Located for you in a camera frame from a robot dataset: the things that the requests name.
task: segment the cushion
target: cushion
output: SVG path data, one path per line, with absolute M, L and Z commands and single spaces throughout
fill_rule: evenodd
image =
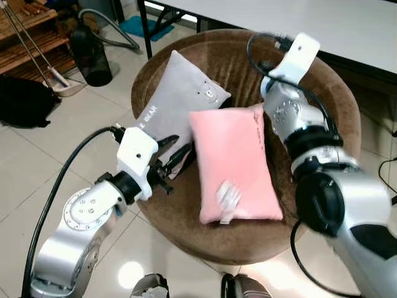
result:
M 230 93 L 177 51 L 172 51 L 163 77 L 136 125 L 155 140 L 179 136 L 178 141 L 159 157 L 165 165 L 172 154 L 192 140 L 189 112 L 217 109 L 228 97 Z M 182 165 L 183 162 L 172 169 L 171 179 Z
M 203 224 L 282 219 L 264 150 L 262 105 L 190 113 L 200 172 Z

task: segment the robotic arm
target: robotic arm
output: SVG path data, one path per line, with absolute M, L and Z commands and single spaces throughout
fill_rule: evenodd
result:
M 270 76 L 298 84 L 319 45 L 295 39 Z M 367 298 L 397 296 L 397 239 L 387 229 L 391 201 L 382 183 L 342 149 L 332 122 L 291 84 L 264 78 L 264 110 L 292 159 L 299 218 L 322 233 Z
M 386 227 L 391 211 L 387 192 L 342 149 L 326 113 L 309 105 L 294 87 L 318 49 L 318 42 L 305 34 L 295 39 L 279 66 L 269 72 L 271 78 L 266 76 L 261 84 L 264 111 L 293 160 L 299 218 L 327 238 L 364 297 L 396 297 L 397 240 Z M 180 161 L 178 153 L 165 166 L 156 160 L 161 149 L 176 140 L 171 136 L 156 142 L 137 127 L 126 129 L 117 153 L 119 174 L 104 175 L 67 201 L 58 228 L 37 255 L 32 297 L 83 296 L 100 244 L 127 205 L 147 200 L 157 184 L 172 191 L 163 179 Z

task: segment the black wire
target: black wire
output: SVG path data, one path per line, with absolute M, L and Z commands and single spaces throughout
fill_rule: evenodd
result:
M 119 48 L 127 48 L 133 52 L 139 52 L 139 48 L 136 48 L 135 46 L 133 46 L 130 43 L 124 43 L 124 42 L 116 42 L 114 40 L 109 40 L 106 39 L 98 34 L 96 34 L 95 32 L 92 32 L 93 36 L 95 36 L 96 38 L 98 38 L 101 42 L 105 42 L 108 43 L 109 45 L 112 45 L 113 47 L 119 47 Z
M 94 133 L 90 134 L 88 137 L 86 137 L 77 147 L 74 149 L 72 154 L 70 154 L 68 160 L 66 160 L 66 163 L 63 165 L 58 177 L 56 178 L 56 181 L 52 187 L 52 190 L 50 192 L 50 195 L 48 196 L 48 199 L 44 205 L 42 214 L 40 215 L 40 218 L 38 219 L 38 222 L 35 227 L 35 231 L 32 236 L 32 240 L 30 241 L 30 246 L 29 246 L 29 252 L 26 257 L 26 264 L 25 264 L 25 271 L 24 271 L 24 281 L 22 283 L 22 294 L 21 298 L 29 298 L 30 297 L 30 278 L 32 274 L 32 266 L 33 266 L 33 258 L 35 256 L 35 251 L 36 251 L 36 246 L 38 242 L 38 238 L 40 236 L 40 232 L 42 231 L 42 227 L 44 224 L 44 221 L 47 217 L 48 211 L 50 210 L 50 207 L 54 201 L 54 198 L 56 196 L 56 192 L 58 191 L 58 188 L 60 187 L 60 184 L 62 182 L 63 177 L 66 174 L 66 171 L 68 170 L 70 164 L 72 161 L 75 159 L 77 154 L 81 151 L 81 149 L 84 148 L 93 138 L 96 136 L 108 132 L 108 131 L 113 131 L 115 127 L 104 127 L 102 129 L 99 129 L 95 131 Z
M 272 79 L 272 80 L 274 80 L 274 81 L 278 81 L 278 82 L 280 82 L 280 83 L 284 83 L 284 84 L 293 86 L 293 87 L 299 89 L 300 91 L 302 91 L 306 96 L 312 98 L 312 100 L 314 100 L 314 102 L 315 102 L 315 103 L 318 105 L 318 107 L 320 108 L 321 112 L 323 113 L 324 118 L 328 120 L 328 119 L 329 119 L 329 116 L 328 116 L 328 113 L 327 113 L 326 108 L 324 107 L 324 105 L 323 105 L 323 103 L 321 102 L 321 100 L 320 100 L 313 92 L 311 92 L 311 91 L 309 91 L 309 90 L 303 88 L 302 86 L 299 86 L 298 84 L 295 84 L 295 83 L 293 83 L 293 82 L 289 82 L 289 81 L 284 80 L 284 79 L 282 79 L 282 78 L 277 78 L 277 77 L 275 77 L 275 76 L 269 75 L 268 72 L 264 71 L 264 70 L 254 61 L 254 59 L 253 59 L 253 57 L 252 57 L 252 53 L 251 53 L 252 43 L 253 43 L 255 40 L 257 40 L 257 39 L 259 39 L 259 38 L 262 38 L 262 37 L 270 38 L 270 39 L 272 39 L 272 40 L 274 40 L 274 41 L 276 41 L 276 42 L 278 42 L 279 39 L 283 38 L 283 37 L 278 37 L 278 36 L 276 36 L 276 35 L 274 35 L 274 34 L 270 34 L 270 33 L 267 33 L 267 32 L 259 32 L 259 33 L 254 34 L 253 36 L 251 36 L 251 38 L 248 40 L 247 47 L 246 47 L 246 54 L 247 54 L 247 57 L 248 57 L 249 64 L 251 64 L 251 66 L 252 66 L 253 68 L 255 68 L 255 70 L 258 71 L 259 73 L 261 73 L 262 75 L 264 75 L 264 76 L 266 76 L 266 77 L 268 77 L 268 78 L 270 78 L 270 79 Z
M 378 176 L 379 176 L 379 178 L 383 181 L 383 183 L 386 184 L 386 186 L 387 186 L 388 188 L 390 188 L 392 191 L 394 191 L 394 192 L 397 194 L 397 191 L 396 191 L 394 188 L 392 188 L 392 187 L 383 179 L 383 177 L 382 177 L 381 174 L 380 174 L 380 171 L 381 171 L 381 169 L 382 169 L 382 166 L 383 166 L 385 163 L 390 163 L 390 162 L 395 161 L 395 160 L 397 160 L 397 158 L 393 158 L 392 160 L 385 160 L 385 161 L 382 161 L 381 164 L 379 165 L 379 168 L 378 168 Z M 396 203 L 397 203 L 397 197 L 392 198 L 392 204 L 395 205 Z
M 298 253 L 297 253 L 297 248 L 295 247 L 295 236 L 297 234 L 298 227 L 300 226 L 301 221 L 298 220 L 296 224 L 293 226 L 292 231 L 291 231 L 291 237 L 290 237 L 290 243 L 291 243 L 291 250 L 293 257 L 295 258 L 295 261 L 298 263 L 299 268 L 303 271 L 303 273 L 307 276 L 308 279 L 310 279 L 313 283 L 315 283 L 318 287 L 322 288 L 323 290 L 330 292 L 331 294 L 338 295 L 341 297 L 346 297 L 346 298 L 363 298 L 361 295 L 354 295 L 354 294 L 346 294 L 342 292 L 335 291 L 323 284 L 321 284 L 319 281 L 317 281 L 304 267 L 302 262 L 299 259 Z

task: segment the gray pillow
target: gray pillow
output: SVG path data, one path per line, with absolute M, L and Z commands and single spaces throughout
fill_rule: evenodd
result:
M 136 120 L 136 126 L 155 140 L 179 136 L 178 141 L 159 157 L 165 165 L 173 153 L 192 141 L 189 112 L 217 109 L 229 97 L 230 93 L 173 50 L 163 77 Z M 171 179 L 181 170 L 183 162 L 172 169 Z

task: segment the pink pillow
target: pink pillow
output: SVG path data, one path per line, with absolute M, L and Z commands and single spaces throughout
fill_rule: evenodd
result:
M 283 218 L 264 150 L 262 105 L 189 113 L 200 171 L 203 224 Z

